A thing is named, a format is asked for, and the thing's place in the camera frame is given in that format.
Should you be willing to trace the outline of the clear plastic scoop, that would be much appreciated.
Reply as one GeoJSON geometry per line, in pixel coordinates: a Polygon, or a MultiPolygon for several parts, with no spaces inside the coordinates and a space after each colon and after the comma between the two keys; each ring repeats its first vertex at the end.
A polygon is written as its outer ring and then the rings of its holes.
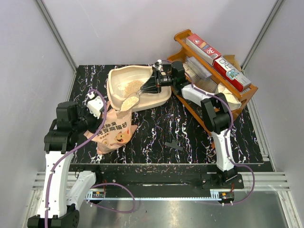
{"type": "Polygon", "coordinates": [[[126,112],[129,110],[132,110],[132,108],[139,104],[142,91],[139,90],[138,92],[134,92],[132,94],[129,94],[124,101],[121,104],[120,112],[126,112]]]}

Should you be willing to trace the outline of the pink cat litter bag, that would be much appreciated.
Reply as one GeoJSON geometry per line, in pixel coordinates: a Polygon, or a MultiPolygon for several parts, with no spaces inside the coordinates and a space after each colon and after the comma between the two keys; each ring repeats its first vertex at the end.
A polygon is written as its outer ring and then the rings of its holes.
{"type": "Polygon", "coordinates": [[[97,154],[107,154],[126,145],[136,129],[137,125],[132,124],[131,109],[122,113],[109,109],[102,129],[92,139],[97,143],[97,154]]]}

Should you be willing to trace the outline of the black plastic clip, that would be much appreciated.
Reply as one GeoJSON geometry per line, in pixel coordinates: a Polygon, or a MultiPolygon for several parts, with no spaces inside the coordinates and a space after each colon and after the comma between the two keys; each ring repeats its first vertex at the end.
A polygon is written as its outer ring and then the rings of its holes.
{"type": "Polygon", "coordinates": [[[179,145],[179,142],[176,140],[172,140],[171,142],[165,142],[166,147],[170,147],[172,149],[183,151],[183,147],[179,145]]]}

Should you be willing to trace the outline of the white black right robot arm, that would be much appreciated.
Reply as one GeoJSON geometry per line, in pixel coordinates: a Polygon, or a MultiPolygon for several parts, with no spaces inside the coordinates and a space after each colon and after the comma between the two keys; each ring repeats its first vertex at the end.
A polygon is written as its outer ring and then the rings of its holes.
{"type": "Polygon", "coordinates": [[[171,63],[171,72],[164,73],[162,61],[152,65],[152,74],[141,88],[141,93],[158,94],[163,87],[170,86],[175,95],[198,105],[202,111],[202,121],[213,137],[216,150],[217,173],[211,178],[221,188],[227,188],[237,176],[237,169],[232,155],[230,130],[233,124],[232,113],[223,93],[210,93],[199,89],[186,79],[183,63],[171,63]]]}

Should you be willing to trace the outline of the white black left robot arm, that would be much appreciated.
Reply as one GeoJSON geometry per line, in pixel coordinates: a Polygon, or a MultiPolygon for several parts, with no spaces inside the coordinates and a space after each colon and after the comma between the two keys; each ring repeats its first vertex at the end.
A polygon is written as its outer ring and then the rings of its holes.
{"type": "Polygon", "coordinates": [[[79,136],[101,126],[106,103],[101,97],[85,107],[76,102],[62,102],[56,108],[56,119],[44,137],[46,174],[37,214],[27,221],[29,228],[76,228],[79,211],[90,187],[101,186],[103,177],[96,171],[81,171],[71,190],[67,189],[71,160],[79,136]]]}

